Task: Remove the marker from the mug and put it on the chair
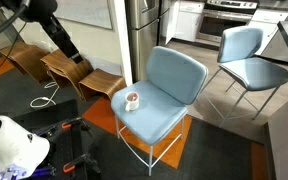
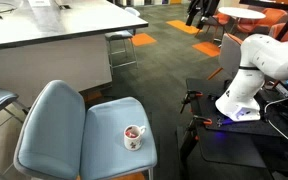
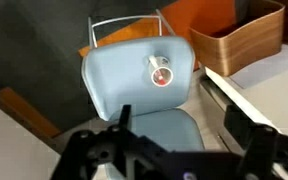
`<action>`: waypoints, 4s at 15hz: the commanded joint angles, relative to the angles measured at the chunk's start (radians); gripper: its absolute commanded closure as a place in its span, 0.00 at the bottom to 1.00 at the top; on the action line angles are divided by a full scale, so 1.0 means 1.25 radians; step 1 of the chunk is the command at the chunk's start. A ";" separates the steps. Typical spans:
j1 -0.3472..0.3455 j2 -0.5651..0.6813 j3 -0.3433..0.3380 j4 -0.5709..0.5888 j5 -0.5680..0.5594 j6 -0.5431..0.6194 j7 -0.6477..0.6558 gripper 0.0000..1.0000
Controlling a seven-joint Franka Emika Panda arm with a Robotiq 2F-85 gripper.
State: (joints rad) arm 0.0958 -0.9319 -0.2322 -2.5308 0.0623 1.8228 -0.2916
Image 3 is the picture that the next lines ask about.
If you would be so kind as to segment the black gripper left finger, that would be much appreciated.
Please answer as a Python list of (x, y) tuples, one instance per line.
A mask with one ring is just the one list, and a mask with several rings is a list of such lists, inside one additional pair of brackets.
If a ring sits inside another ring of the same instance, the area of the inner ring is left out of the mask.
[(112, 164), (127, 180), (170, 180), (154, 150), (165, 153), (150, 139), (133, 134), (128, 125), (131, 106), (124, 105), (117, 124), (95, 134), (72, 134), (52, 174), (52, 180), (93, 180), (98, 167)]

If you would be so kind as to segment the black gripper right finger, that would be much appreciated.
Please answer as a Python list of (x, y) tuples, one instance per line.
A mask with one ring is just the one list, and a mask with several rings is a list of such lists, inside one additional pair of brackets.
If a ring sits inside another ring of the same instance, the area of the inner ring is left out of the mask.
[(288, 173), (288, 135), (267, 124), (252, 121), (235, 105), (226, 108), (224, 127), (244, 150), (234, 170), (234, 178), (282, 180), (273, 174), (275, 163)]

